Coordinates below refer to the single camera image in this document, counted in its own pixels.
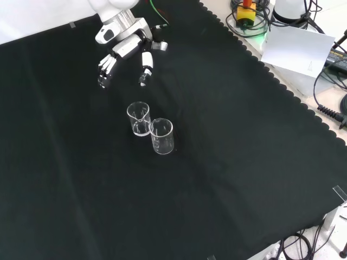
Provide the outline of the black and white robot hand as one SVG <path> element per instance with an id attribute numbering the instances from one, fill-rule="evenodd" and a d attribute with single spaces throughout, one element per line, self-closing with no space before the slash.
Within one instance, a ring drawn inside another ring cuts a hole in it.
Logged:
<path id="1" fill-rule="evenodd" d="M 152 57 L 152 50 L 166 51 L 168 43 L 165 41 L 156 42 L 146 38 L 145 36 L 139 36 L 133 34 L 118 43 L 112 48 L 112 51 L 105 56 L 98 64 L 98 84 L 101 88 L 108 88 L 112 77 L 115 74 L 116 67 L 120 61 L 127 59 L 137 50 L 142 51 L 142 68 L 143 72 L 139 77 L 139 84 L 141 87 L 147 86 L 150 77 L 152 76 L 152 70 L 154 68 L 154 62 Z"/>

